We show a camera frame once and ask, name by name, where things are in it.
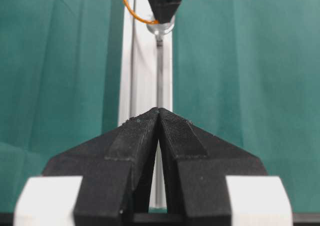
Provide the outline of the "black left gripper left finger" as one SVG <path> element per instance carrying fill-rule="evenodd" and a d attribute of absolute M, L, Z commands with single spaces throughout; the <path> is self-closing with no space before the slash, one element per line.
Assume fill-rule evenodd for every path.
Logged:
<path fill-rule="evenodd" d="M 149 210 L 158 108 L 52 157 L 44 176 L 82 176 L 76 225 L 123 225 Z"/>

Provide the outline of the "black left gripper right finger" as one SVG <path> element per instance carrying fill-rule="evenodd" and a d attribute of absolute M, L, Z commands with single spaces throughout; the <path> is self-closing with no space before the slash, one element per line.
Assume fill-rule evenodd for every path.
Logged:
<path fill-rule="evenodd" d="M 226 175 L 267 175 L 261 160 L 164 108 L 158 129 L 168 213 L 187 225 L 230 225 Z"/>

